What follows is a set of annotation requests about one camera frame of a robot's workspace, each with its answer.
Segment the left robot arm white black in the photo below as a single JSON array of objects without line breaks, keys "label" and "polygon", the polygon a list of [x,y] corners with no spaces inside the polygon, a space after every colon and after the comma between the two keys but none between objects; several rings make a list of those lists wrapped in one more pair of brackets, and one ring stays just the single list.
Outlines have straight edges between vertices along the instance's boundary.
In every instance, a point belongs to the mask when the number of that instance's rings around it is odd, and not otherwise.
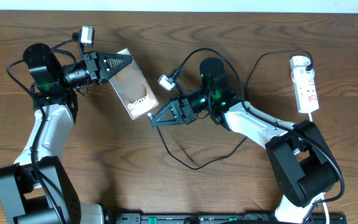
[{"label": "left robot arm white black", "polygon": [[77,94],[102,85],[134,62],[131,53],[82,52],[81,60],[61,65],[56,55],[71,52],[33,44],[23,53],[34,83],[26,92],[35,123],[13,165],[0,168],[0,200],[8,223],[114,223],[109,210],[82,203],[61,159],[78,112]]}]

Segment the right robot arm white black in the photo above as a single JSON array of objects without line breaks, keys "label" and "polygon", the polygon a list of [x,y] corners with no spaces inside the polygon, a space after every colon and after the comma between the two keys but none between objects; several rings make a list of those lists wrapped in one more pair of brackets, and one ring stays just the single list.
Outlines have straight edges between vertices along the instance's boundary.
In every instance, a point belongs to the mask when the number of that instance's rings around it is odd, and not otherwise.
[{"label": "right robot arm white black", "polygon": [[227,63],[225,58],[203,60],[201,87],[169,99],[156,115],[149,115],[150,122],[155,128],[190,124],[206,111],[217,125],[257,143],[267,151],[283,193],[275,219],[306,223],[318,204],[329,202],[325,193],[344,183],[341,170],[314,122],[283,121],[253,107],[232,90]]}]

